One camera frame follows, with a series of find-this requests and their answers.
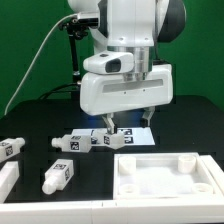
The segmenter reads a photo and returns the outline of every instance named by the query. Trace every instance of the white object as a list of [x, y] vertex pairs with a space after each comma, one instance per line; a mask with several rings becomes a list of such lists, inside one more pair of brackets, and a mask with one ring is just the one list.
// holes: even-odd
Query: white object
[[99, 144], [108, 146], [112, 149], [119, 149], [124, 146], [124, 133], [116, 133], [113, 135], [105, 133], [103, 129], [94, 130], [92, 136], [97, 139]]
[[[194, 172], [179, 172], [181, 157], [195, 158]], [[197, 153], [116, 154], [113, 190], [115, 200], [223, 197]]]
[[193, 155], [181, 155], [178, 158], [178, 171], [181, 173], [193, 173], [196, 168], [196, 157]]
[[103, 51], [84, 61], [85, 70], [102, 75], [130, 72], [133, 67], [133, 54], [128, 52]]
[[89, 152], [91, 149], [90, 135], [64, 135], [62, 138], [53, 138], [51, 142], [55, 148], [63, 152]]
[[0, 203], [5, 201], [18, 178], [18, 162], [7, 162], [0, 171]]
[[122, 156], [118, 160], [120, 174], [133, 175], [136, 172], [136, 158], [134, 156]]
[[[73, 129], [72, 135], [91, 135], [94, 139], [92, 146], [105, 146], [103, 142], [96, 139], [96, 131], [107, 133], [106, 128], [101, 129]], [[118, 128], [118, 133], [124, 133], [125, 145], [155, 145], [150, 127], [147, 128]]]
[[63, 190], [74, 175], [73, 161], [58, 159], [45, 173], [42, 190], [45, 194], [52, 194], [56, 190]]
[[20, 148], [23, 145], [25, 145], [25, 140], [23, 138], [7, 138], [0, 142], [0, 162], [20, 153]]
[[82, 79], [81, 108], [90, 115], [167, 104], [173, 97], [170, 65], [154, 66], [145, 80], [125, 82], [122, 74], [87, 73]]

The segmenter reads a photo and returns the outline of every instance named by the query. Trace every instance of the black label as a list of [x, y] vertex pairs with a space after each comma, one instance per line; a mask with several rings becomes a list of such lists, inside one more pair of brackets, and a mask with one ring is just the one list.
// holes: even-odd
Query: black label
[[72, 136], [72, 140], [80, 140], [82, 138], [82, 136]]
[[66, 167], [66, 165], [64, 165], [64, 164], [56, 164], [53, 169], [63, 170], [65, 167]]
[[125, 142], [125, 144], [132, 144], [132, 143], [134, 143], [134, 139], [133, 139], [133, 137], [125, 137], [124, 142]]
[[65, 181], [67, 181], [70, 177], [69, 168], [65, 171]]
[[79, 151], [79, 142], [70, 142], [71, 150]]
[[110, 138], [107, 136], [104, 136], [104, 144], [110, 145]]
[[9, 146], [5, 149], [6, 156], [10, 156], [13, 154], [12, 146]]
[[119, 129], [119, 130], [124, 132], [124, 135], [132, 135], [132, 129], [131, 128]]
[[0, 142], [0, 146], [6, 146], [6, 145], [8, 145], [9, 143], [7, 143], [7, 142]]

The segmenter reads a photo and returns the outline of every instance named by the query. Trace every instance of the white cylinder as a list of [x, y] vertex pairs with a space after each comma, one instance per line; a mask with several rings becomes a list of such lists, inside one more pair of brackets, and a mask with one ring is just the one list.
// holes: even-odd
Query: white cylinder
[[194, 194], [213, 194], [213, 187], [205, 183], [196, 183], [191, 188]]
[[53, 138], [51, 141], [51, 145], [55, 148], [62, 148], [62, 139], [61, 138]]
[[20, 147], [25, 145], [24, 138], [16, 138], [17, 143], [20, 145]]
[[195, 172], [196, 157], [193, 155], [181, 155], [178, 158], [178, 171], [180, 173], [189, 174]]
[[57, 190], [58, 179], [55, 176], [49, 177], [42, 187], [45, 194], [53, 194]]
[[134, 156], [122, 156], [118, 161], [120, 174], [132, 175], [136, 172], [136, 158]]

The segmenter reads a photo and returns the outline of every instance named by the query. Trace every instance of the green wall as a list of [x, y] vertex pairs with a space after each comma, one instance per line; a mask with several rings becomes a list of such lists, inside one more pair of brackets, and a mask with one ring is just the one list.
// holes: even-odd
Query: green wall
[[[224, 110], [224, 1], [185, 0], [185, 5], [186, 28], [174, 42], [160, 44], [160, 56], [174, 65], [175, 94], [206, 96]], [[67, 0], [1, 0], [0, 116], [50, 28], [70, 13]], [[80, 62], [92, 53], [88, 42], [90, 37], [78, 43]], [[13, 106], [71, 81], [67, 34], [57, 30]]]

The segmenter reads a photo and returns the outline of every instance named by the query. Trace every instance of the small white block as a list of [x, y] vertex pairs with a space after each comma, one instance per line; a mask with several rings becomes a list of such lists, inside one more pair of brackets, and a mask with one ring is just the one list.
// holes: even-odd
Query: small white block
[[20, 148], [23, 145], [25, 145], [25, 140], [23, 138], [7, 138], [0, 142], [0, 162], [20, 153]]
[[18, 162], [7, 162], [0, 171], [0, 203], [8, 197], [18, 178]]
[[99, 144], [104, 144], [112, 149], [119, 149], [125, 145], [124, 133], [119, 132], [116, 134], [107, 134], [105, 130], [94, 130], [93, 137], [97, 138]]

